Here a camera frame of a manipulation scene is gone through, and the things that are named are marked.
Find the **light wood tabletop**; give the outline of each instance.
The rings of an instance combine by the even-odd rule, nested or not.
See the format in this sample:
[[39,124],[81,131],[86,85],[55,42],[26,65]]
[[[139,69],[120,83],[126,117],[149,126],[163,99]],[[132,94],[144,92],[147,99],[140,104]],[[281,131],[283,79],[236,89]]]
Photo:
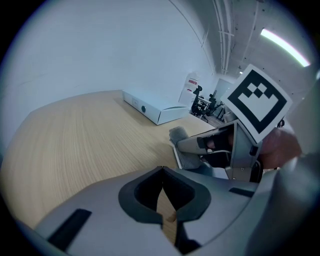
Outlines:
[[[169,129],[188,135],[213,129],[189,114],[155,125],[123,101],[121,91],[63,99],[31,112],[13,137],[0,171],[1,193],[11,213],[31,228],[86,186],[136,170],[177,162]],[[162,191],[157,212],[175,237],[174,209]]]

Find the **paper sign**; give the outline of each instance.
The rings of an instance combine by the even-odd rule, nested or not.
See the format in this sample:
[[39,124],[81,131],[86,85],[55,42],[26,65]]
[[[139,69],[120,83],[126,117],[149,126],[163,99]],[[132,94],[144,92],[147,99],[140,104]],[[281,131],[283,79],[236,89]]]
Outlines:
[[221,101],[257,143],[276,127],[292,104],[291,98],[275,81],[251,64]]

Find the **fluorescent light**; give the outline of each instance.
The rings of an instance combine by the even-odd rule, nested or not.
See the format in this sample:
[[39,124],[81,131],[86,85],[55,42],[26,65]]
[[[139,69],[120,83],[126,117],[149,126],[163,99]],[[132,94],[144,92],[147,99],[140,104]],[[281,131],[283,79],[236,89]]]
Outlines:
[[285,40],[277,36],[276,34],[270,32],[269,30],[262,29],[261,35],[270,39],[277,45],[281,46],[285,49],[288,53],[290,53],[302,66],[306,67],[310,65],[310,62],[307,61],[300,52],[298,52],[295,48],[293,48],[289,43]]

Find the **black rubber pad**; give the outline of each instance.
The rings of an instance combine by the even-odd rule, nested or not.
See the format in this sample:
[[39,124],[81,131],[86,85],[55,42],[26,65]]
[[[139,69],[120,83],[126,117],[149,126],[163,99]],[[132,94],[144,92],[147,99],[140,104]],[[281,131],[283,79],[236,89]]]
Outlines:
[[48,242],[61,251],[65,251],[86,223],[90,215],[91,211],[85,209],[75,210],[74,213],[57,229],[57,231],[49,237]]

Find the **ceiling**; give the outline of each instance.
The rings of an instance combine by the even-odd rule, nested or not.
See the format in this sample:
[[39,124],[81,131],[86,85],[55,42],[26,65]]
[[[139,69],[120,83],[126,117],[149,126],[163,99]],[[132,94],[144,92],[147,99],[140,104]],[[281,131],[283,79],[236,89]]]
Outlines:
[[[240,71],[253,64],[276,81],[298,104],[308,90],[315,84],[315,74],[319,68],[316,50],[303,27],[285,8],[274,0],[183,0],[188,2],[197,13],[202,27],[208,28],[207,40],[211,45],[215,70],[219,74],[237,78]],[[228,35],[225,34],[226,71],[222,70],[220,33],[215,6],[221,8],[224,31],[231,33],[230,56],[227,60]],[[227,26],[229,5],[231,31]],[[280,46],[261,36],[262,29],[267,29],[297,49],[310,63],[302,67],[289,53]]]
[[[302,26],[275,1],[232,0],[230,4],[234,36],[226,74],[238,77],[248,64],[253,64],[275,80],[295,103],[302,100],[314,85],[318,68],[316,50]],[[261,36],[264,28],[290,43],[311,65],[302,67],[288,52]]]

